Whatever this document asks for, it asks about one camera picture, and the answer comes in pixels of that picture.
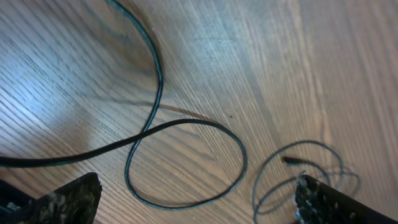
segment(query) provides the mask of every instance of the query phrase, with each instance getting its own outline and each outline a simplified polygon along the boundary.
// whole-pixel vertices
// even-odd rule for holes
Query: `wooden table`
[[[124,185],[129,147],[77,164],[0,169],[39,197],[87,172],[103,184],[98,223],[252,223],[255,176],[300,139],[333,146],[361,178],[355,199],[398,219],[398,1],[121,1],[157,38],[165,67],[154,125],[200,114],[245,144],[249,169],[220,201],[168,212]],[[138,133],[154,100],[152,57],[134,26],[102,0],[0,1],[0,152],[58,157]],[[333,170],[315,147],[286,155]],[[142,195],[185,203],[216,195],[239,174],[239,149],[215,129],[182,125],[146,138],[131,166]],[[310,167],[274,160],[259,188]],[[346,178],[348,194],[354,182]],[[278,191],[283,198],[293,185]],[[291,223],[286,203],[260,223]]]

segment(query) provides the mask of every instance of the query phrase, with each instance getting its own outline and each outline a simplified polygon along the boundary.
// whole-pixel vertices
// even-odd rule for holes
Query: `black object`
[[[298,177],[295,202],[302,223],[398,224],[309,175]]]
[[[5,182],[0,189],[5,190],[0,192],[1,205],[6,204],[0,219],[5,224],[92,224],[102,191],[94,172],[37,200]]]

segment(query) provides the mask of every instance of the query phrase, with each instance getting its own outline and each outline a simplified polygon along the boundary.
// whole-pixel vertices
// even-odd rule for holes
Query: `brown wood grain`
[[[252,223],[261,164],[285,144],[315,139],[359,174],[356,200],[398,219],[398,1],[122,3],[162,52],[165,92],[154,125],[199,114],[229,127],[248,150],[242,184],[212,205],[156,210],[124,185],[129,147],[67,166],[1,168],[0,178],[39,197],[97,172],[103,184],[98,223]],[[2,155],[66,156],[136,134],[155,88],[147,47],[106,1],[0,1]],[[315,147],[286,154],[336,166]],[[147,198],[181,204],[221,192],[241,165],[227,136],[183,125],[143,140],[130,175]],[[312,172],[272,161],[258,197],[302,169]],[[287,203],[259,221],[291,223],[294,211]]]

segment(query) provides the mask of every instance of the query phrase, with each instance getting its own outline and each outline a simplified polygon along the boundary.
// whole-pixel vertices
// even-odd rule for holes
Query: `wooden surface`
[[[162,51],[165,93],[154,125],[189,117],[179,113],[187,110],[229,127],[248,150],[244,182],[202,208],[149,208],[124,185],[129,147],[68,166],[2,168],[0,178],[39,197],[97,172],[98,223],[252,223],[252,185],[262,162],[285,144],[315,139],[360,175],[355,199],[398,219],[398,1],[122,2]],[[155,88],[149,51],[105,1],[0,1],[2,155],[66,156],[136,134]],[[313,147],[285,154],[336,166]],[[227,188],[241,164],[232,140],[183,125],[142,142],[131,178],[152,200],[185,203]],[[273,161],[259,196],[302,169],[311,173]],[[294,213],[288,203],[259,221],[290,223]]]

